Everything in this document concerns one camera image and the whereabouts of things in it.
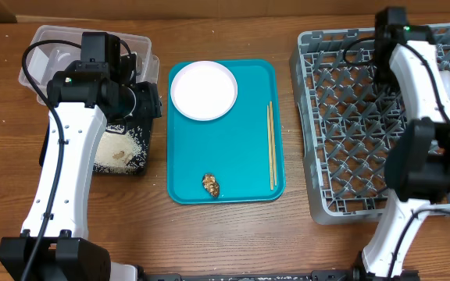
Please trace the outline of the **large pink plate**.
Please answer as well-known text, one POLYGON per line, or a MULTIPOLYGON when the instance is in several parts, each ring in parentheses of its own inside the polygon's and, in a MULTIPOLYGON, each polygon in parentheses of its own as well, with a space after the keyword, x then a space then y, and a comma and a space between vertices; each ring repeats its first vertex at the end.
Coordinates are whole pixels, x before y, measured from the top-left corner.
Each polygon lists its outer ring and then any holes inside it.
POLYGON ((197 61, 177 71, 170 85, 173 105, 195 121, 212 121, 227 114, 238 97, 238 82, 223 64, 197 61))

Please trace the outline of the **brown food scrap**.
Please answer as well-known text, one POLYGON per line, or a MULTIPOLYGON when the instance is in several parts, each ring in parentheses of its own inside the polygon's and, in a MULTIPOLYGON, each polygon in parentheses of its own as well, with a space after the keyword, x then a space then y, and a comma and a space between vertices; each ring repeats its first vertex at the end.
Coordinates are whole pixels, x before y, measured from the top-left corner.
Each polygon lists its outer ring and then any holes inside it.
POLYGON ((220 185, 213 174, 206 173, 202 178, 202 186, 214 198, 220 195, 220 185))

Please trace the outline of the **wooden chopstick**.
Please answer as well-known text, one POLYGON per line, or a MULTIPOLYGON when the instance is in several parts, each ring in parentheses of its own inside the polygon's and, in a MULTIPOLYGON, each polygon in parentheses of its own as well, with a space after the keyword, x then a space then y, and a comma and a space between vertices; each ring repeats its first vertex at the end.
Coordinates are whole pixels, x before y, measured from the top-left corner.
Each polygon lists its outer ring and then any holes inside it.
POLYGON ((277 186, 277 155, 275 148, 275 129, 273 123, 273 103, 269 103, 269 121, 270 121, 270 142, 271 142, 271 152, 272 152, 272 167, 273 167, 273 186, 277 186))
POLYGON ((272 152, 272 144, 271 144, 270 107, 269 107, 269 105, 266 106, 266 118, 267 118, 268 151, 269 151, 270 190, 273 190, 273 188, 274 188, 273 152, 272 152))

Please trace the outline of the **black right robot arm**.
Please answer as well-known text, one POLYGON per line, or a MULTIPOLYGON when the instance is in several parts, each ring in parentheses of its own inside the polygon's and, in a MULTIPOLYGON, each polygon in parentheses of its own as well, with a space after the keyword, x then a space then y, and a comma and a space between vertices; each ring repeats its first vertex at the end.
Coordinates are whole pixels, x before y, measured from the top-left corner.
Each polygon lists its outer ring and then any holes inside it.
POLYGON ((375 15, 373 62, 378 81, 398 86, 407 126, 385 161, 384 214, 354 275, 418 280, 418 272, 404 270, 405 256, 430 214, 450 215, 437 206, 450 193, 450 72, 438 68, 432 30, 410 24, 403 7, 375 15))

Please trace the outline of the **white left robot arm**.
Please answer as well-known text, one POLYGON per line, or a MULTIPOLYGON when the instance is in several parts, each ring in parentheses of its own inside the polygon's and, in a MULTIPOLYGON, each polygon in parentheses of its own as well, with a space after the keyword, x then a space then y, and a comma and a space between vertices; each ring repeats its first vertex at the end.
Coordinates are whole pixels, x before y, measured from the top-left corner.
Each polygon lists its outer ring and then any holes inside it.
POLYGON ((108 124, 149 137, 159 118, 157 86, 136 79, 128 44, 106 32, 85 32, 80 58, 37 94, 48 107, 41 178, 17 237, 0 242, 0 262, 15 280, 143 280, 139 265, 111 260, 88 240, 88 197, 95 155, 108 124))

